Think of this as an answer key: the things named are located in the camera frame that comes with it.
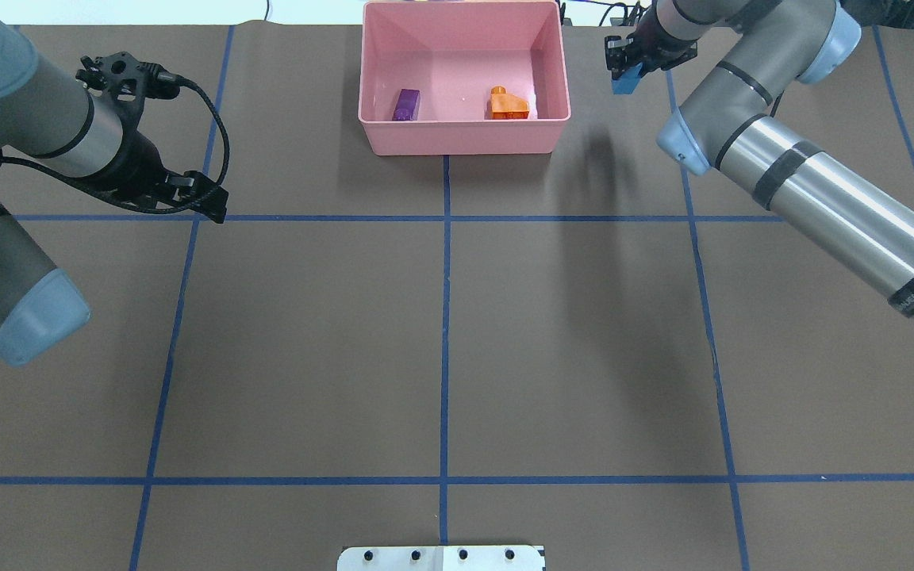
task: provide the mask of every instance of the pink container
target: pink container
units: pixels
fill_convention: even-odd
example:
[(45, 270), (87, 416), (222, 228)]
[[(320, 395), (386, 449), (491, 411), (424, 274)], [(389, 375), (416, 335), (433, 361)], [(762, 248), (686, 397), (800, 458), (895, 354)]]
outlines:
[[(527, 100), (527, 119), (489, 119), (493, 86)], [(392, 121), (419, 90), (416, 121)], [(570, 119), (555, 2), (366, 4), (359, 120), (376, 155), (552, 152)]]

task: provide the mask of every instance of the white bracket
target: white bracket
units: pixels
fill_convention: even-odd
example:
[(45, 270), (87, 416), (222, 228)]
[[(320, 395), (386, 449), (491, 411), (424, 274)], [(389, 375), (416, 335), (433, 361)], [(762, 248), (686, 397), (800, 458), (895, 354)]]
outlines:
[(348, 548), (337, 571), (545, 571), (543, 546)]

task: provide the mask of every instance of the gray robot arm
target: gray robot arm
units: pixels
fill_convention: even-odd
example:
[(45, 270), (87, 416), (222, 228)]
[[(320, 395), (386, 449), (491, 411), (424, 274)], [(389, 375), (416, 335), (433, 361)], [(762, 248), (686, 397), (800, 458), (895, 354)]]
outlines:
[[(193, 209), (221, 223), (228, 199), (221, 188), (228, 135), (199, 86), (125, 52), (83, 58), (83, 67), (80, 80), (74, 79), (0, 22), (0, 166), (35, 167), (138, 213)], [(203, 97), (221, 130), (225, 160), (216, 181), (195, 171), (169, 171), (138, 131), (146, 98), (174, 98), (181, 87)], [(5, 146), (36, 163), (4, 156)], [(159, 202), (170, 207), (157, 209)], [(0, 358), (25, 364), (88, 319), (90, 308), (76, 286), (0, 203)]]
[(606, 37), (614, 90), (693, 57), (722, 21), (743, 37), (659, 146), (694, 174), (721, 171), (914, 319), (914, 211), (764, 113), (791, 81), (820, 81), (858, 44), (836, 0), (656, 0), (627, 39)]

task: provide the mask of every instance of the blue block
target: blue block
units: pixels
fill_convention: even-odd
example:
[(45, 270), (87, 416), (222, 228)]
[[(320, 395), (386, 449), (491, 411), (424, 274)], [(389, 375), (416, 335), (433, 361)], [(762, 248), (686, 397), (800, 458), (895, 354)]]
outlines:
[(637, 90), (637, 86), (641, 82), (641, 65), (637, 64), (630, 69), (627, 69), (619, 79), (613, 80), (613, 94), (616, 95), (629, 95), (634, 93), (634, 90)]

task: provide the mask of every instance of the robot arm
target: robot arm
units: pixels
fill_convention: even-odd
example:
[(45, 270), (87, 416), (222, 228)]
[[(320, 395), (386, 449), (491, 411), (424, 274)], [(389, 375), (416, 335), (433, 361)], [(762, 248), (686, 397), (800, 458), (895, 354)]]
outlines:
[[(0, 22), (0, 166), (33, 167), (138, 213), (192, 209), (224, 221), (228, 134), (203, 90), (125, 52), (81, 61), (77, 81)], [(169, 171), (138, 131), (146, 98), (174, 98), (181, 87), (201, 95), (221, 130), (225, 159), (216, 181), (195, 171)], [(4, 156), (7, 145), (36, 163)], [(170, 207), (157, 209), (159, 203)], [(90, 308), (76, 286), (0, 203), (0, 358), (25, 364), (88, 319)]]
[(914, 319), (914, 211), (764, 113), (792, 80), (820, 81), (858, 44), (836, 0), (656, 0), (627, 39), (606, 37), (613, 90), (693, 57), (719, 21), (743, 37), (658, 145), (693, 174), (721, 171)]

